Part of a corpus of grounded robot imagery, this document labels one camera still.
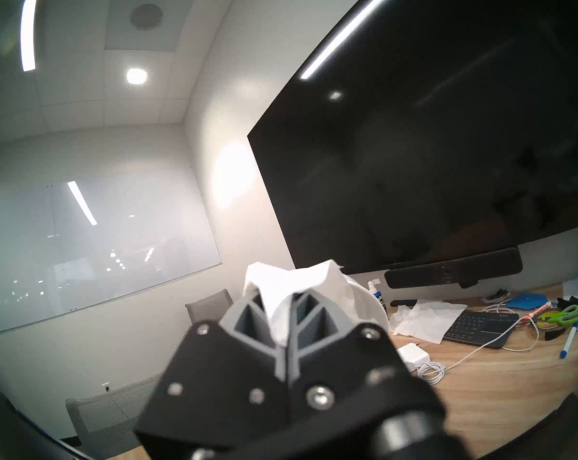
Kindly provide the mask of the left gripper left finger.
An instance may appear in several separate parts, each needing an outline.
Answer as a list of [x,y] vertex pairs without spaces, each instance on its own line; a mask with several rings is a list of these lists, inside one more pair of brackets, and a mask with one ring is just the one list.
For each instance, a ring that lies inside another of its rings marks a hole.
[[258,291],[188,330],[140,414],[151,459],[214,458],[288,426],[285,352]]

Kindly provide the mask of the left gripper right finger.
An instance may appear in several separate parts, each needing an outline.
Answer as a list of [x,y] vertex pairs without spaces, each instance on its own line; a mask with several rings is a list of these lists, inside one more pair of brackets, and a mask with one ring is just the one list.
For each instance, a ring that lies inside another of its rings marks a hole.
[[296,446],[438,446],[445,408],[410,374],[380,326],[328,298],[291,300],[287,387]]

